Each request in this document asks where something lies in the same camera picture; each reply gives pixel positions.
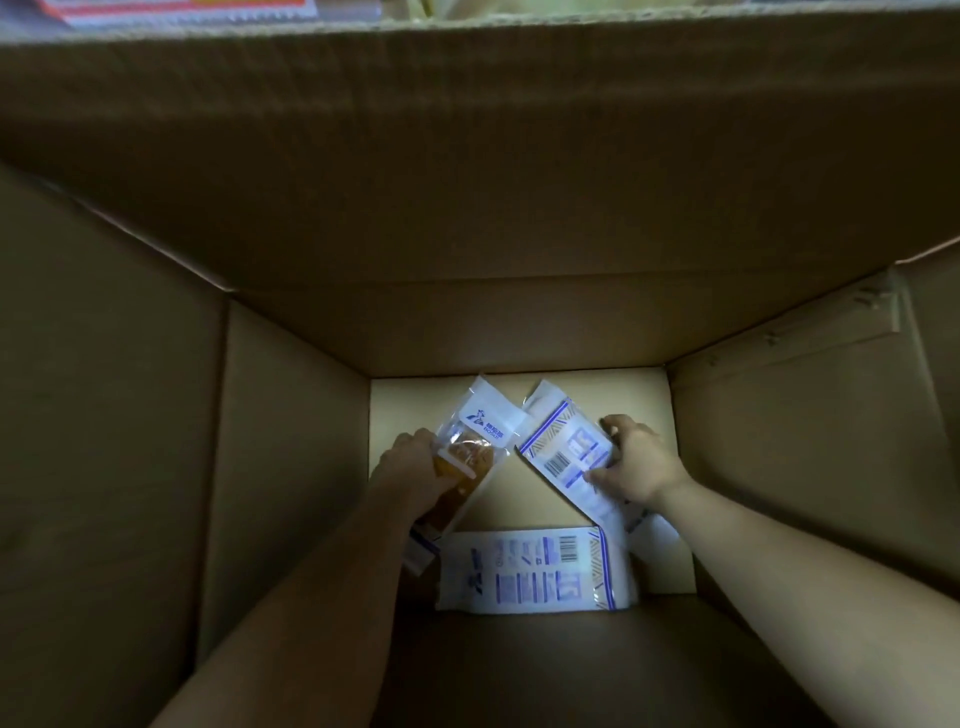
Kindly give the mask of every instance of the forearm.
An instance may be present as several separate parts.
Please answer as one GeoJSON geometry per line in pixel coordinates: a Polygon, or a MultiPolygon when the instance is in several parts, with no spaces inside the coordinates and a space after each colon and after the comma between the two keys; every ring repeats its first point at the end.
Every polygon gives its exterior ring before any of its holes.
{"type": "Polygon", "coordinates": [[[412,517],[402,492],[369,493],[244,619],[155,728],[366,725],[412,517]]]}
{"type": "Polygon", "coordinates": [[[960,715],[960,605],[692,480],[651,505],[841,725],[942,726],[960,715]]]}

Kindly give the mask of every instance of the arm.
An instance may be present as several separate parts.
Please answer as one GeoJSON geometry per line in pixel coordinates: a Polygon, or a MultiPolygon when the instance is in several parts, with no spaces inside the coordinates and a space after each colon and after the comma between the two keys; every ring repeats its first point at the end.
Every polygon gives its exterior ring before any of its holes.
{"type": "Polygon", "coordinates": [[[154,728],[365,726],[390,649],[400,553],[452,481],[423,429],[380,458],[357,510],[270,592],[154,728]]]}
{"type": "Polygon", "coordinates": [[[647,503],[837,723],[920,728],[960,716],[960,604],[704,488],[644,425],[604,419],[622,460],[588,480],[647,503]]]}

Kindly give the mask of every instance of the hand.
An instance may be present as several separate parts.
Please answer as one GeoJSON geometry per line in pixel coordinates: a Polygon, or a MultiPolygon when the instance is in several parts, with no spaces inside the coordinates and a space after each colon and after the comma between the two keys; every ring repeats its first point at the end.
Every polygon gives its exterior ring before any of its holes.
{"type": "Polygon", "coordinates": [[[684,464],[647,425],[627,415],[608,415],[600,421],[620,447],[620,459],[607,468],[584,473],[584,480],[612,496],[644,505],[667,488],[690,480],[684,464]]]}
{"type": "Polygon", "coordinates": [[[433,508],[437,498],[457,482],[434,472],[433,442],[434,435],[428,429],[421,428],[413,435],[401,432],[394,446],[380,455],[370,476],[372,488],[383,488],[403,498],[410,508],[411,522],[433,508]]]}

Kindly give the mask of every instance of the brown food item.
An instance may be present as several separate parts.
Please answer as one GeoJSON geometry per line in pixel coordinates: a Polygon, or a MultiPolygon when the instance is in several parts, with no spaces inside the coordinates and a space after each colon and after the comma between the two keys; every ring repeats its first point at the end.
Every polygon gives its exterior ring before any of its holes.
{"type": "Polygon", "coordinates": [[[457,427],[450,436],[449,442],[443,443],[442,448],[447,454],[473,470],[476,476],[468,477],[439,455],[434,456],[433,467],[437,475],[457,478],[457,484],[440,496],[437,505],[423,517],[428,525],[438,531],[443,531],[453,521],[457,512],[463,508],[464,503],[490,472],[493,467],[493,456],[496,454],[496,448],[489,441],[465,425],[457,427]]]}

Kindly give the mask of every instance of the packet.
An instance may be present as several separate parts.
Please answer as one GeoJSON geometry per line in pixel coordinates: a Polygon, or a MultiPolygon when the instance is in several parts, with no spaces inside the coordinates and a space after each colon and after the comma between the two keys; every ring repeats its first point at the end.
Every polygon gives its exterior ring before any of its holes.
{"type": "Polygon", "coordinates": [[[453,530],[469,504],[513,449],[527,414],[481,376],[473,381],[450,419],[437,430],[434,470],[457,478],[410,529],[403,565],[419,576],[440,553],[437,542],[453,530]]]}
{"type": "Polygon", "coordinates": [[[583,479],[585,471],[605,468],[617,455],[616,447],[599,425],[590,420],[546,379],[523,402],[531,416],[522,433],[520,454],[607,536],[623,548],[646,516],[639,503],[611,497],[583,479]]]}
{"type": "Polygon", "coordinates": [[[545,614],[636,603],[630,557],[596,526],[451,533],[440,567],[439,610],[545,614]]]}

